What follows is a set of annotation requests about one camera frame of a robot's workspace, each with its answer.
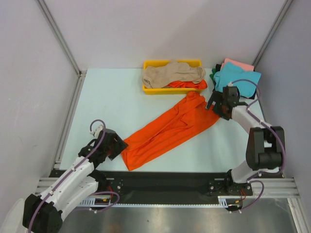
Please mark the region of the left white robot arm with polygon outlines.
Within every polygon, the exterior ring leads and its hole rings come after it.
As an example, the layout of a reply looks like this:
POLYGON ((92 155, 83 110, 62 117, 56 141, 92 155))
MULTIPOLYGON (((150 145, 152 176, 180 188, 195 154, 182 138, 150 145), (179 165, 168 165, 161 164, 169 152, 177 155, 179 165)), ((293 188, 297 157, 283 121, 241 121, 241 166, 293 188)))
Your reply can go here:
POLYGON ((118 199, 119 194, 109 188, 106 175, 97 167, 106 158, 116 158, 127 146, 115 131, 99 131, 56 182, 26 199, 23 227, 30 233, 57 233, 66 217, 87 197, 109 195, 118 199))

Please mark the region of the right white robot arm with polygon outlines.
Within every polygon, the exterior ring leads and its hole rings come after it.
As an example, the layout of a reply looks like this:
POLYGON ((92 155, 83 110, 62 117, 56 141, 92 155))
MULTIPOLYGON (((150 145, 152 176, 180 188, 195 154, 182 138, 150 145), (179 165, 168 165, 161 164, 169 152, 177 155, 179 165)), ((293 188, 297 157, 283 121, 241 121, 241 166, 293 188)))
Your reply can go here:
POLYGON ((250 110, 250 104, 240 101, 236 86, 226 86, 222 92, 213 90, 207 109, 225 120, 234 120, 248 133, 245 161, 229 170, 224 189, 237 194, 242 183, 262 174, 279 175, 285 167, 285 133, 280 126, 261 120, 250 110))

